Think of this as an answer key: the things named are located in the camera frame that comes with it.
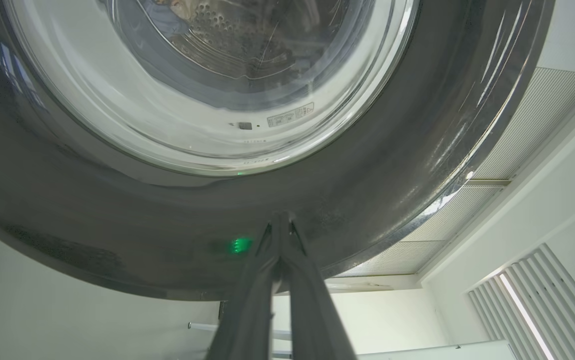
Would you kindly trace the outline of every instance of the window blind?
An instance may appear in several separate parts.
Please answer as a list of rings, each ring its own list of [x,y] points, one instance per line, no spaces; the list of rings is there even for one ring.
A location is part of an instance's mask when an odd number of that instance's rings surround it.
[[[518,360],[575,360],[575,282],[546,244],[468,295]]]

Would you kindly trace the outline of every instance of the warning label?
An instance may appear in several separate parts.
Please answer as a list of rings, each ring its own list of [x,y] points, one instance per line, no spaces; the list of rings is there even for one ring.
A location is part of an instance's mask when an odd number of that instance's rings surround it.
[[[292,121],[299,120],[302,117],[312,114],[313,111],[315,111],[315,103],[310,102],[309,104],[297,107],[292,111],[268,117],[267,125],[269,125],[270,128],[273,128],[275,126],[292,123]]]

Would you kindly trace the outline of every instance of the washing machine drum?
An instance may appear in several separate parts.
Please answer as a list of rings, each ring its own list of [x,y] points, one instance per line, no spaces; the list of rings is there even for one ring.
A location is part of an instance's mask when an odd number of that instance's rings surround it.
[[[402,239],[518,105],[549,0],[0,0],[0,240],[230,296],[273,212],[325,276]]]

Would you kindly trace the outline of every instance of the green led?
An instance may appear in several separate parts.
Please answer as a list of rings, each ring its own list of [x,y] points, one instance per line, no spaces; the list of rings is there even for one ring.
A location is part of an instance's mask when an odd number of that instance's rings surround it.
[[[252,240],[248,239],[247,237],[239,237],[235,239],[230,244],[230,253],[232,254],[240,254],[250,250],[250,246],[252,246]]]

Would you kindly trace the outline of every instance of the white wall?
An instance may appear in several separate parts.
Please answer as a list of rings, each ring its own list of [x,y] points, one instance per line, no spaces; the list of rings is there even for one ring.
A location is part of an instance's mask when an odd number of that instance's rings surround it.
[[[331,294],[357,354],[386,353],[448,344],[431,294],[425,289]],[[273,299],[273,325],[290,330],[290,298]],[[276,350],[289,350],[276,340]]]
[[[519,174],[493,212],[457,239],[462,246],[422,274],[452,344],[487,340],[467,292],[539,244],[550,245],[575,280],[574,126]]]
[[[124,294],[76,280],[0,242],[0,360],[198,360],[219,303]]]
[[[328,289],[333,291],[335,286],[348,285],[348,289],[356,287],[364,289],[361,291],[370,291],[370,285],[373,288],[386,287],[384,290],[411,290],[421,289],[421,278],[416,274],[410,275],[379,275],[379,276],[353,276],[353,277],[331,277],[325,280]]]
[[[371,353],[358,360],[517,360],[505,340],[442,346],[418,350]]]

